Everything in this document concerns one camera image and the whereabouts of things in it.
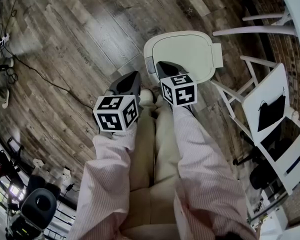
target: black office chair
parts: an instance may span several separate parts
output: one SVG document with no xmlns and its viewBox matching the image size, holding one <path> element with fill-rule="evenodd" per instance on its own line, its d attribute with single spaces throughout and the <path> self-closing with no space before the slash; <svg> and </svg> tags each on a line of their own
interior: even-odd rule
<svg viewBox="0 0 300 240">
<path fill-rule="evenodd" d="M 276 143 L 275 148 L 271 148 L 268 152 L 274 161 L 277 161 L 292 145 L 293 141 L 289 138 L 283 138 Z M 250 183 L 255 190 L 266 189 L 278 175 L 272 168 L 267 159 L 261 160 L 256 168 L 250 174 Z"/>
<path fill-rule="evenodd" d="M 280 140 L 280 136 L 281 136 L 281 124 L 279 124 L 266 138 L 264 138 L 264 140 L 261 141 L 261 144 L 267 151 L 269 151 L 270 145 L 274 143 L 274 145 L 276 146 L 276 144 Z M 244 139 L 247 143 L 249 143 L 253 148 L 247 157 L 243 158 L 240 161 L 238 161 L 237 159 L 234 159 L 232 164 L 234 166 L 239 166 L 249 160 L 252 160 L 254 163 L 257 163 L 257 164 L 262 163 L 263 154 L 260 151 L 260 149 L 255 146 L 254 142 L 246 135 L 246 133 L 244 131 L 240 132 L 240 137 L 242 139 Z"/>
<path fill-rule="evenodd" d="M 7 240 L 33 240 L 43 235 L 57 210 L 57 199 L 51 191 L 38 188 L 21 206 L 21 212 L 12 217 L 6 229 Z"/>
</svg>

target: white object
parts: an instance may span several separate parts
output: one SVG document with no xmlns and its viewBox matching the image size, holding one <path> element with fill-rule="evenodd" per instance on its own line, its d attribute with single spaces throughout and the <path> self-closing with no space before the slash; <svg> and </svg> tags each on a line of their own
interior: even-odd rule
<svg viewBox="0 0 300 240">
<path fill-rule="evenodd" d="M 122 133 L 137 120 L 139 113 L 134 95 L 100 96 L 93 114 L 103 132 Z"/>
<path fill-rule="evenodd" d="M 70 179 L 71 178 L 71 171 L 67 168 L 63 168 L 62 177 L 63 177 L 64 181 Z"/>
<path fill-rule="evenodd" d="M 197 82 L 191 74 L 161 79 L 163 98 L 175 108 L 197 103 Z"/>
<path fill-rule="evenodd" d="M 277 22 L 278 24 L 273 26 L 247 26 L 247 27 L 238 27 L 233 29 L 226 29 L 221 31 L 215 31 L 212 34 L 214 36 L 222 36 L 222 35 L 231 35 L 231 34 L 242 34 L 242 33 L 274 33 L 274 34 L 286 34 L 286 35 L 294 35 L 299 37 L 300 43 L 300 0 L 284 0 L 287 9 L 285 13 L 278 14 L 274 13 L 273 15 L 259 15 L 259 16 L 251 16 L 245 17 L 243 20 L 255 20 L 255 19 L 268 19 L 271 16 L 273 18 L 280 18 L 282 15 L 282 19 Z M 294 26 L 283 26 L 285 22 L 292 18 Z"/>
<path fill-rule="evenodd" d="M 10 35 L 8 33 L 5 33 L 3 37 L 0 38 L 0 47 L 3 47 L 7 44 L 7 42 L 10 39 Z"/>
<path fill-rule="evenodd" d="M 158 84 L 158 62 L 172 62 L 191 73 L 197 83 L 208 81 L 222 68 L 220 43 L 199 31 L 179 31 L 157 35 L 146 42 L 144 58 L 148 74 Z"/>
<path fill-rule="evenodd" d="M 265 191 L 262 191 L 263 203 L 266 207 L 271 205 L 268 200 L 268 196 Z M 285 214 L 283 207 L 280 205 L 275 210 L 267 215 L 267 218 L 263 220 L 260 231 L 260 239 L 266 236 L 275 236 L 274 239 L 279 239 L 279 236 L 283 234 L 288 226 L 288 218 Z"/>
<path fill-rule="evenodd" d="M 140 104 L 154 103 L 154 94 L 149 89 L 142 89 L 140 92 Z"/>
<path fill-rule="evenodd" d="M 8 66 L 12 68 L 15 65 L 14 58 L 6 58 L 6 63 L 8 63 Z"/>
<path fill-rule="evenodd" d="M 36 158 L 33 159 L 32 163 L 35 168 L 41 168 L 42 166 L 45 165 L 45 163 L 42 160 Z"/>
<path fill-rule="evenodd" d="M 10 97 L 10 91 L 6 90 L 6 99 L 5 102 L 1 105 L 3 109 L 6 109 L 9 105 L 9 97 Z"/>
<path fill-rule="evenodd" d="M 285 230 L 280 240 L 300 240 L 300 225 Z"/>
<path fill-rule="evenodd" d="M 247 56 L 241 56 L 240 58 L 246 62 L 252 75 L 252 79 L 250 79 L 241 89 L 234 91 L 215 80 L 212 80 L 211 82 L 217 87 L 230 112 L 230 117 L 249 136 L 249 138 L 254 142 L 254 145 L 260 149 L 275 170 L 287 193 L 291 195 L 293 188 L 300 182 L 300 135 L 277 161 L 273 160 L 268 151 L 261 144 L 261 141 L 267 137 L 285 117 L 292 120 L 300 128 L 298 113 L 290 107 L 289 88 L 285 67 L 282 63 L 276 64 L 263 59 Z M 251 62 L 274 69 L 262 80 L 262 82 L 258 83 Z M 255 88 L 247 96 L 243 97 L 242 93 L 253 83 Z M 230 95 L 232 98 L 228 100 L 225 93 Z M 282 94 L 285 95 L 283 117 L 274 124 L 258 132 L 260 116 L 259 109 L 262 103 L 266 102 L 270 105 Z M 237 100 L 242 104 L 250 130 L 236 118 L 231 107 L 231 102 L 234 100 Z"/>
</svg>

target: chair leg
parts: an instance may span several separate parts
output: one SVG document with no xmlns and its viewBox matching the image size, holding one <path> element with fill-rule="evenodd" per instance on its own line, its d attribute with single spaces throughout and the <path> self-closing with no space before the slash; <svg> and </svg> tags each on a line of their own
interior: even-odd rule
<svg viewBox="0 0 300 240">
<path fill-rule="evenodd" d="M 293 26 L 245 26 L 231 29 L 225 29 L 215 31 L 213 36 L 224 36 L 233 34 L 245 34 L 245 33 L 273 33 L 298 36 L 295 27 Z"/>
<path fill-rule="evenodd" d="M 243 17 L 242 20 L 246 21 L 253 21 L 253 20 L 262 20 L 262 19 L 272 19 L 272 18 L 282 18 L 284 16 L 283 13 L 271 13 L 271 14 L 262 14 L 262 15 L 254 15 Z"/>
<path fill-rule="evenodd" d="M 249 155 L 247 155 L 245 158 L 243 158 L 242 160 L 240 160 L 240 161 L 238 161 L 238 159 L 234 159 L 233 161 L 232 161 L 232 164 L 234 165 L 234 166 L 239 166 L 239 165 L 242 165 L 242 164 L 244 164 L 245 162 L 247 162 L 247 161 L 249 161 L 249 160 L 251 160 L 251 159 L 253 159 L 254 158 L 254 154 L 253 153 L 250 153 Z"/>
<path fill-rule="evenodd" d="M 240 137 L 247 142 L 248 144 L 250 144 L 252 147 L 255 146 L 254 142 L 249 138 L 249 136 L 242 130 L 240 131 Z"/>
<path fill-rule="evenodd" d="M 292 21 L 292 16 L 289 12 L 289 9 L 285 7 L 284 13 L 282 15 L 282 18 L 279 19 L 277 22 L 271 24 L 272 26 L 283 26 L 287 22 Z"/>
</svg>

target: foot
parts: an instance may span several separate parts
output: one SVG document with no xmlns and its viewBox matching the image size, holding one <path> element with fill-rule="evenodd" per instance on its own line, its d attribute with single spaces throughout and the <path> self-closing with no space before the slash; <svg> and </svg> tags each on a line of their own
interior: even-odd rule
<svg viewBox="0 0 300 240">
<path fill-rule="evenodd" d="M 9 68 L 13 68 L 15 65 L 14 59 L 13 58 L 7 58 L 5 64 L 9 66 Z"/>
<path fill-rule="evenodd" d="M 140 104 L 154 103 L 154 94 L 149 89 L 143 89 L 140 92 Z"/>
<path fill-rule="evenodd" d="M 42 166 L 45 165 L 44 162 L 42 162 L 42 160 L 36 158 L 33 159 L 32 163 L 35 168 L 41 168 Z"/>
<path fill-rule="evenodd" d="M 68 180 L 71 178 L 71 171 L 67 168 L 63 168 L 63 172 L 61 177 L 63 178 L 64 181 Z"/>
<path fill-rule="evenodd" d="M 9 105 L 9 96 L 10 96 L 10 92 L 9 92 L 8 89 L 7 89 L 6 91 L 7 91 L 7 93 L 6 93 L 6 100 L 5 100 L 5 102 L 2 104 L 2 108 L 3 108 L 3 109 L 6 109 L 6 108 L 8 107 L 8 105 Z"/>
</svg>

